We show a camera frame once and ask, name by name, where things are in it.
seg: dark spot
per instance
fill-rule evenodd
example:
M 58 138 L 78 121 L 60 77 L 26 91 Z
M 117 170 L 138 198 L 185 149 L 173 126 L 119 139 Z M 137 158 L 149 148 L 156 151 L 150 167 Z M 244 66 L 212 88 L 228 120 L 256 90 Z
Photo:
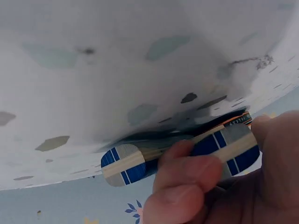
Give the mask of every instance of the dark spot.
M 276 66 L 275 68 L 273 68 L 271 71 L 269 71 L 269 73 L 271 73 L 271 72 L 273 72 L 273 71 L 275 71 L 275 69 L 277 69 L 278 68 L 278 66 Z
M 0 111 L 0 126 L 5 126 L 9 121 L 15 119 L 16 116 L 12 113 Z
M 291 57 L 291 58 L 288 60 L 288 62 L 290 62 L 292 59 L 294 59 L 294 57 L 295 57 L 295 55 L 294 55 L 293 57 Z
M 161 123 L 166 122 L 166 121 L 168 121 L 168 120 L 171 120 L 171 118 L 166 118 L 166 119 L 164 119 L 164 120 L 161 120 L 161 121 L 158 122 L 158 123 L 161 124 Z
M 36 148 L 37 151 L 46 152 L 67 143 L 69 136 L 59 136 L 52 139 L 46 139 L 43 144 Z
M 211 100 L 211 101 L 207 102 L 206 104 L 203 104 L 202 106 L 200 106 L 196 110 L 198 111 L 198 110 L 201 110 L 201 109 L 205 109 L 205 108 L 211 107 L 214 104 L 219 103 L 220 101 L 223 101 L 226 97 L 227 97 L 227 95 L 223 96 L 223 97 L 219 97 L 219 98 L 214 99 L 214 100 Z
M 232 107 L 238 106 L 238 105 L 240 105 L 240 104 L 243 103 L 243 102 L 245 102 L 245 100 L 241 101 L 240 103 L 237 103 L 237 104 L 232 105 Z
M 94 55 L 96 52 L 94 48 L 77 49 L 77 51 L 87 56 Z
M 83 173 L 85 171 L 88 171 L 88 169 L 83 169 L 83 170 L 80 170 L 80 171 L 77 171 L 77 172 L 74 172 L 74 173 L 71 173 L 71 174 L 78 174 L 78 173 Z
M 282 84 L 279 84 L 279 85 L 277 85 L 277 86 L 275 86 L 273 89 L 276 89 L 277 87 L 280 87 Z
M 14 180 L 22 181 L 22 180 L 26 180 L 26 179 L 31 179 L 32 177 L 34 177 L 34 176 L 22 176 L 22 177 L 15 178 Z
M 194 94 L 193 92 L 190 92 L 181 100 L 181 104 L 189 103 L 189 102 L 195 100 L 196 98 L 197 98 L 197 95 Z
M 285 88 L 283 88 L 282 90 L 285 90 L 286 88 L 288 88 L 290 85 L 292 85 L 292 83 L 291 84 L 288 84 Z

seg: blue striped object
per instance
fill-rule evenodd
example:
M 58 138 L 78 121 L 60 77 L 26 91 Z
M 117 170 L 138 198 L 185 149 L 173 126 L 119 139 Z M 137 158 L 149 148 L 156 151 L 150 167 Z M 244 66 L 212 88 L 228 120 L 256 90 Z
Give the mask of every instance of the blue striped object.
M 250 130 L 246 126 L 244 126 L 243 129 L 223 128 L 219 131 L 214 132 L 211 135 L 208 135 L 207 137 L 196 143 L 190 156 L 211 154 L 219 150 L 220 148 L 232 144 L 233 142 L 237 141 L 238 139 L 242 138 L 244 135 L 248 133 L 250 133 Z M 164 139 L 162 141 L 143 141 L 137 142 L 134 145 L 124 144 L 112 148 L 102 157 L 102 168 L 114 163 L 115 161 L 118 161 L 119 159 L 124 159 L 134 154 L 141 154 L 143 161 L 140 161 L 138 163 L 139 165 L 122 171 L 121 173 L 105 177 L 107 182 L 113 186 L 124 186 L 156 173 L 158 158 L 151 159 L 149 157 L 147 160 L 146 157 L 143 157 L 144 155 L 140 151 L 140 148 L 147 148 L 149 149 L 147 153 L 150 153 L 152 148 L 159 149 L 170 147 L 173 143 L 177 142 L 178 140 L 179 139 L 177 137 L 173 137 Z M 225 173 L 223 177 L 228 178 L 229 176 L 234 176 L 247 169 L 258 159 L 259 155 L 259 148 L 257 145 L 255 145 L 243 154 L 227 161 L 223 166 Z

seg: gray spot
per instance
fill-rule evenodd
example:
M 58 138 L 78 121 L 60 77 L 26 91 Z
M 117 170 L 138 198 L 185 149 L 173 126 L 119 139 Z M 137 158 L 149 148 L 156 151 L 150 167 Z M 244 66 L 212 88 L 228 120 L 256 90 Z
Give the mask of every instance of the gray spot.
M 275 71 L 278 68 L 278 66 L 276 66 L 275 68 L 273 68 L 271 71 L 269 71 L 269 73 Z
M 22 177 L 15 178 L 14 180 L 22 181 L 22 180 L 26 180 L 26 179 L 31 179 L 32 177 L 34 177 L 34 176 L 22 176 Z
M 220 80 L 228 79 L 233 74 L 234 68 L 233 64 L 218 67 L 217 78 Z
M 85 171 L 88 171 L 88 169 L 83 169 L 83 170 L 80 170 L 80 171 L 77 171 L 77 172 L 74 172 L 74 173 L 71 173 L 71 174 L 78 174 L 78 173 L 83 173 Z
M 5 126 L 9 121 L 15 119 L 16 116 L 12 113 L 0 111 L 0 126 Z
M 87 55 L 87 56 L 90 56 L 90 55 L 94 55 L 96 50 L 94 48 L 78 48 L 77 49 L 77 52 L 79 52 L 80 54 L 83 54 L 83 55 Z
M 197 98 L 197 95 L 194 94 L 193 92 L 190 92 L 181 100 L 181 104 L 189 103 L 189 102 L 195 100 L 196 98 Z
M 291 57 L 291 58 L 288 60 L 288 62 L 290 62 L 292 59 L 294 59 L 295 56 L 296 56 L 296 55 L 294 55 L 293 57 Z
M 172 37 L 160 38 L 153 42 L 145 56 L 146 60 L 156 61 L 172 53 L 179 47 L 187 44 L 190 36 L 175 35 Z
M 292 10 L 295 7 L 295 3 L 280 3 L 277 7 L 278 10 Z
M 200 106 L 199 108 L 197 108 L 196 110 L 202 110 L 208 107 L 213 106 L 216 103 L 219 103 L 220 101 L 223 101 L 227 96 L 223 96 L 223 97 L 219 97 L 217 99 L 211 100 L 210 102 L 207 102 L 206 104 L 203 104 L 202 106 Z
M 277 86 L 275 86 L 273 89 L 276 89 L 277 87 L 280 87 L 282 84 L 279 84 L 279 85 L 277 85 Z
M 23 43 L 24 51 L 38 63 L 47 69 L 69 69 L 77 62 L 77 53 L 64 49 L 48 48 L 34 43 Z
M 242 46 L 244 44 L 246 44 L 248 41 L 250 41 L 252 38 L 256 37 L 258 35 L 258 32 L 254 32 L 252 34 L 246 35 L 244 36 L 240 42 L 239 42 L 239 46 Z
M 168 120 L 171 120 L 171 118 L 166 118 L 166 119 L 164 119 L 164 120 L 161 120 L 161 121 L 158 122 L 158 123 L 161 124 L 161 123 L 166 122 L 166 121 L 168 121 Z
M 58 148 L 66 144 L 69 138 L 69 136 L 59 136 L 52 139 L 46 139 L 43 144 L 36 148 L 36 150 L 46 152 Z
M 156 112 L 157 108 L 156 105 L 141 104 L 128 112 L 128 122 L 131 126 L 139 125 Z
M 238 106 L 238 105 L 240 105 L 240 104 L 243 103 L 243 102 L 245 102 L 245 100 L 241 101 L 240 103 L 237 103 L 237 104 L 232 105 L 232 107 Z

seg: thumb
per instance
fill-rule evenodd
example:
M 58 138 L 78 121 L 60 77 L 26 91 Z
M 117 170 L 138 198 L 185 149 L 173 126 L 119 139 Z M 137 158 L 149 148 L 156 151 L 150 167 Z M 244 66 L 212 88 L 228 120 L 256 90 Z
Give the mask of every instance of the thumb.
M 263 152 L 258 189 L 271 205 L 290 208 L 299 205 L 299 111 L 276 118 L 259 117 L 252 132 Z

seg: finger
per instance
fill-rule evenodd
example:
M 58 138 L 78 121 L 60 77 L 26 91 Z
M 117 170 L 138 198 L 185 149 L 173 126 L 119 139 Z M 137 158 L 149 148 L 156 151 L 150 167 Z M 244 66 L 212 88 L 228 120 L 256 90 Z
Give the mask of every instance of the finger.
M 263 142 L 267 136 L 271 118 L 267 115 L 258 116 L 251 123 L 251 131 L 256 138 L 260 150 L 263 150 Z
M 181 140 L 175 143 L 159 159 L 158 167 L 161 167 L 164 163 L 171 161 L 175 158 L 189 156 L 193 147 L 194 147 L 194 143 L 190 140 Z
M 269 123 L 263 142 L 261 195 L 274 206 L 298 206 L 299 111 L 284 113 Z
M 206 193 L 216 186 L 221 173 L 221 161 L 215 156 L 176 158 L 158 170 L 153 192 L 181 184 L 197 184 Z
M 180 185 L 152 194 L 144 205 L 145 224 L 182 224 L 200 211 L 204 194 L 197 185 Z

